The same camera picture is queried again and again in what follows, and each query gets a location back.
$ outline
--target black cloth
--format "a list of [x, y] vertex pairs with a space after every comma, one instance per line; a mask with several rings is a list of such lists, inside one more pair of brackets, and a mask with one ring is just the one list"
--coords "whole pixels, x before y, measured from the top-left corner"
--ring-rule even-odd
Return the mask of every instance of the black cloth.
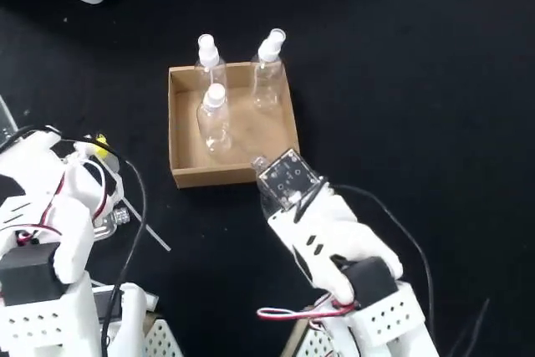
[[[186, 355], [279, 355], [292, 325], [256, 309], [300, 309], [318, 292], [253, 184], [179, 191], [167, 154], [167, 68], [195, 63], [204, 32], [227, 61], [248, 60], [273, 27], [288, 34], [304, 157], [377, 194], [425, 249], [440, 352], [491, 298], [473, 355], [532, 355], [533, 0], [0, 0], [1, 91], [20, 125], [101, 130], [140, 168], [149, 224], [173, 249], [145, 236], [128, 279], [160, 295]], [[425, 307], [415, 249], [371, 201], [344, 195]], [[95, 245], [95, 279], [115, 280], [135, 230]]]

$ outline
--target cardboard box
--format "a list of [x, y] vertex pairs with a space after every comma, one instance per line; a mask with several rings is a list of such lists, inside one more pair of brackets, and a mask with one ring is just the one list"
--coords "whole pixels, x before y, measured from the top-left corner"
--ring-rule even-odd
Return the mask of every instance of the cardboard box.
[[203, 93], [196, 88], [194, 67], [169, 69], [169, 162], [179, 187], [255, 181], [254, 156], [274, 159], [288, 148], [299, 151], [286, 74], [280, 107], [263, 113], [252, 105], [250, 73], [250, 63], [227, 65], [232, 149], [217, 159], [207, 151], [197, 125]]

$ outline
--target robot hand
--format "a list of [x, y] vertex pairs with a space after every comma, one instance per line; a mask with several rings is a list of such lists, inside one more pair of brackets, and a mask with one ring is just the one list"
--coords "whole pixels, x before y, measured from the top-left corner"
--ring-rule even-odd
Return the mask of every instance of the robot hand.
[[353, 303], [354, 290], [340, 268], [369, 257], [382, 258], [393, 278], [403, 274], [395, 252], [359, 223], [344, 199], [294, 150], [264, 169], [258, 180], [281, 206], [268, 224], [315, 288], [329, 291], [341, 304]]

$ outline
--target white bottle cap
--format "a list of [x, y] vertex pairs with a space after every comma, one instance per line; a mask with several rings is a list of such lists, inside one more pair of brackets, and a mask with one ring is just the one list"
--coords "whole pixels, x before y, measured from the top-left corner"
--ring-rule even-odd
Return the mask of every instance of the white bottle cap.
[[219, 63], [219, 52], [214, 37], [209, 33], [202, 34], [197, 40], [199, 43], [199, 61], [204, 67], [215, 67]]
[[272, 29], [269, 36], [263, 40], [260, 48], [258, 48], [258, 57], [266, 62], [275, 61], [281, 51], [285, 39], [286, 34], [282, 29]]
[[208, 87], [208, 91], [202, 99], [202, 104], [209, 109], [216, 109], [222, 106], [226, 99], [227, 91], [223, 84], [215, 83]]

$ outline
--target clear plastic bottle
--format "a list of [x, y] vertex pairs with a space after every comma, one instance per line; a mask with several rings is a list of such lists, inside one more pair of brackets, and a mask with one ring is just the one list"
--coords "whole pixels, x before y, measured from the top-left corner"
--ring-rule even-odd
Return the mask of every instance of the clear plastic bottle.
[[210, 85], [218, 83], [227, 87], [227, 65], [219, 56], [219, 51], [210, 34], [202, 34], [199, 43], [199, 60], [195, 65], [198, 88], [207, 91]]
[[227, 91], [222, 84], [210, 85], [197, 109], [197, 122], [206, 148], [215, 155], [222, 156], [230, 150], [230, 115]]
[[282, 29], [272, 29], [252, 58], [252, 102], [260, 110], [273, 109], [280, 101], [284, 65], [278, 54], [285, 39]]

